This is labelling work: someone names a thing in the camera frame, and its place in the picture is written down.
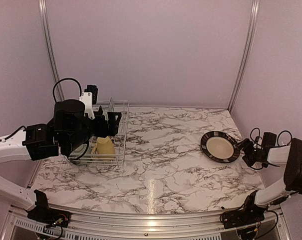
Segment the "pale green flower plate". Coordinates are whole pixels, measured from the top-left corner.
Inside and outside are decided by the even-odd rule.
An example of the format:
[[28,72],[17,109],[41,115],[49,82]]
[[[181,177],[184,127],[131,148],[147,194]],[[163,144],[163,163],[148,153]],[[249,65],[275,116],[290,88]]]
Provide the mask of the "pale green flower plate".
[[110,98],[110,101],[109,101],[109,105],[108,105],[108,110],[107,110],[107,112],[108,112],[108,113],[114,112],[114,108],[115,108],[115,103],[114,103],[113,98],[111,97],[111,98]]

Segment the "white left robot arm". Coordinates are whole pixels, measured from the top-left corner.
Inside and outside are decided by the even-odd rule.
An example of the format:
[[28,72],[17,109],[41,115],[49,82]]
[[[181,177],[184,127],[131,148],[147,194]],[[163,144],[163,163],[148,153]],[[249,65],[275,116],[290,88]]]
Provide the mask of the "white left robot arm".
[[[117,135],[122,114],[114,111],[112,100],[107,113],[101,107],[94,110],[97,98],[97,86],[88,85],[79,90],[77,99],[55,100],[53,118],[48,123],[22,125],[0,137],[0,164],[38,161],[59,155],[69,157],[82,144],[88,146],[92,137]],[[44,223],[54,218],[46,194],[39,190],[20,187],[0,176],[0,196]]]

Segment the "black rimmed cream plate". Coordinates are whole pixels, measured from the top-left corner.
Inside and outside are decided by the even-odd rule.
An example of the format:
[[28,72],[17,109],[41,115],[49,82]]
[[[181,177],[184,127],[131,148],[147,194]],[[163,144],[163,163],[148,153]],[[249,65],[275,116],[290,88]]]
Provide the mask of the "black rimmed cream plate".
[[237,143],[225,132],[209,131],[201,137],[200,146],[203,153],[211,160],[228,164],[240,156],[240,150],[236,148]]

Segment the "yellow ceramic mug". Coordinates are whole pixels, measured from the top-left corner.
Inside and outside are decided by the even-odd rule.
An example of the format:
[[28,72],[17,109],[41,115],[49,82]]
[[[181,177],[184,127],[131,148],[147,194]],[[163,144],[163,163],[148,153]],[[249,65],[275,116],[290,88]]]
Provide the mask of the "yellow ceramic mug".
[[115,158],[115,148],[114,144],[109,136],[107,137],[98,137],[95,145],[91,150],[91,154],[94,158],[104,159],[109,161],[110,159]]

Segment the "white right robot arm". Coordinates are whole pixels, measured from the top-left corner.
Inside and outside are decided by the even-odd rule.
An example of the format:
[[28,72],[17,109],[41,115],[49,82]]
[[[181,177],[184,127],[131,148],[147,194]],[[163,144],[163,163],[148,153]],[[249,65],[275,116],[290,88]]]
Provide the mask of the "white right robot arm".
[[258,215],[273,205],[279,205],[292,195],[302,195],[302,140],[290,137],[287,144],[279,144],[280,136],[265,132],[255,140],[246,138],[234,148],[244,152],[243,160],[252,167],[260,163],[262,167],[285,166],[283,176],[263,190],[251,193],[245,200],[238,219],[249,224]]

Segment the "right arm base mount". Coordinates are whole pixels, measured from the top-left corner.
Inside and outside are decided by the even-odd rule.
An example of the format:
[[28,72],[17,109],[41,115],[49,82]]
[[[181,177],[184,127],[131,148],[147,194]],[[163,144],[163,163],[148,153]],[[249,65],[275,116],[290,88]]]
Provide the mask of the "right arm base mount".
[[[259,235],[259,228],[262,226],[262,221],[265,219],[265,212],[273,213],[276,216],[276,221],[273,227]],[[240,207],[223,212],[220,215],[219,220],[223,224],[224,229],[254,224],[254,226],[238,230],[237,234],[241,240],[259,240],[276,228],[279,222],[279,215],[273,210],[268,210],[267,207],[257,206],[255,204],[255,198],[253,196],[248,196]]]

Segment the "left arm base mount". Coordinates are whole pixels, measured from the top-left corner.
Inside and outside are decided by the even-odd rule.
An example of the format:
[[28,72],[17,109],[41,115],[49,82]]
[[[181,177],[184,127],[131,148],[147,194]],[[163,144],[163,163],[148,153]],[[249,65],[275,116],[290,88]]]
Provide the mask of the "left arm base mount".
[[31,220],[46,224],[46,228],[60,227],[60,234],[54,240],[63,237],[63,228],[68,227],[71,213],[69,211],[51,208],[44,192],[34,190],[36,201],[32,210],[27,210],[27,217]]

